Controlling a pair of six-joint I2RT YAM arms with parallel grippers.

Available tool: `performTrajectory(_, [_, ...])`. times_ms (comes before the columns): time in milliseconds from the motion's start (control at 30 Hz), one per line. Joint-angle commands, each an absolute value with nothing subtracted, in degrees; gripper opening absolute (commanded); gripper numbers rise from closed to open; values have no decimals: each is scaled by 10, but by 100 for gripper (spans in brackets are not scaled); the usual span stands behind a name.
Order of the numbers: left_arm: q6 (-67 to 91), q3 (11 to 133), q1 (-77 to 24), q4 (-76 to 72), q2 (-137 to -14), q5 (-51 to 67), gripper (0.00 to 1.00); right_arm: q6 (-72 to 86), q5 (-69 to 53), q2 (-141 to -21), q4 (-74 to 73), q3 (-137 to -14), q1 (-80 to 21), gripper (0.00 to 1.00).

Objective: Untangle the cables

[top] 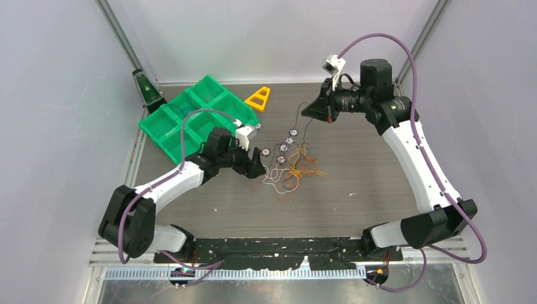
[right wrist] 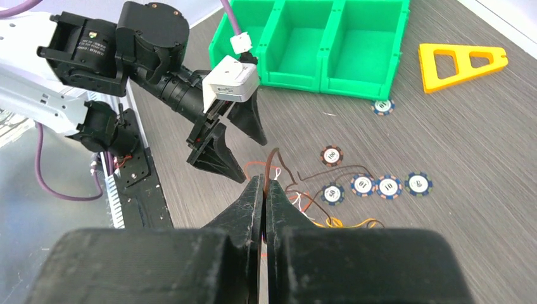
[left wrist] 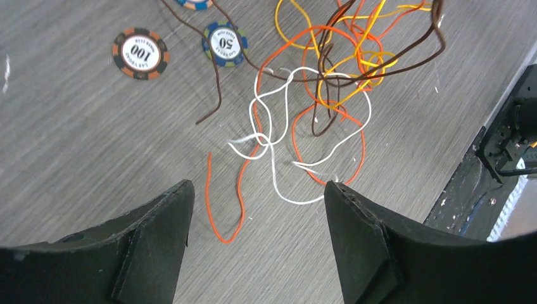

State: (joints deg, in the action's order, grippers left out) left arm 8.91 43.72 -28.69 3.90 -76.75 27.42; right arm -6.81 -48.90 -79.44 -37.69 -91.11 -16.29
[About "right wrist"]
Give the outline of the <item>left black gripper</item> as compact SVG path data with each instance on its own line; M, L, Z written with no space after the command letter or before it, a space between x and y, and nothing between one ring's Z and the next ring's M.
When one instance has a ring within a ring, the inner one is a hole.
M232 107L227 115L230 123L258 144L266 145L268 141L258 112L257 96L256 90L247 101L234 106L230 101L217 100L208 113L199 114L187 138L192 149L187 158L188 164L243 183L246 176L226 145L226 126L220 123L220 118Z

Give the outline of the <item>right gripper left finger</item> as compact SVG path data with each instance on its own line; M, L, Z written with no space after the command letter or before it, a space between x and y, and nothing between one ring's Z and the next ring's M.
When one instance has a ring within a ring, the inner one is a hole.
M263 177L198 229L77 229L51 249L27 303L257 303Z

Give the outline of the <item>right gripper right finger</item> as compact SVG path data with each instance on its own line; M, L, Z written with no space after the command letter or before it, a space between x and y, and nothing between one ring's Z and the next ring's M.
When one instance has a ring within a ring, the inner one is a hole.
M270 303L473 303L446 239L427 229L321 228L266 190Z

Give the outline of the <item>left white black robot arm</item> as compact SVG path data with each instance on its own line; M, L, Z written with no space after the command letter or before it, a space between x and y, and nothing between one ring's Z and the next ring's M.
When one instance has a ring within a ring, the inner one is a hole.
M189 23L163 3L123 4L116 23L68 12L35 12L35 1L1 10L1 109L30 118L89 151L119 159L133 156L141 138L125 110L104 101L56 92L27 73L64 86L124 97L127 82L138 86L193 123L188 162L243 182L245 174L225 143L221 115L258 144L267 138L257 108L259 75L253 43L237 25L228 1L233 56L211 70L183 64Z

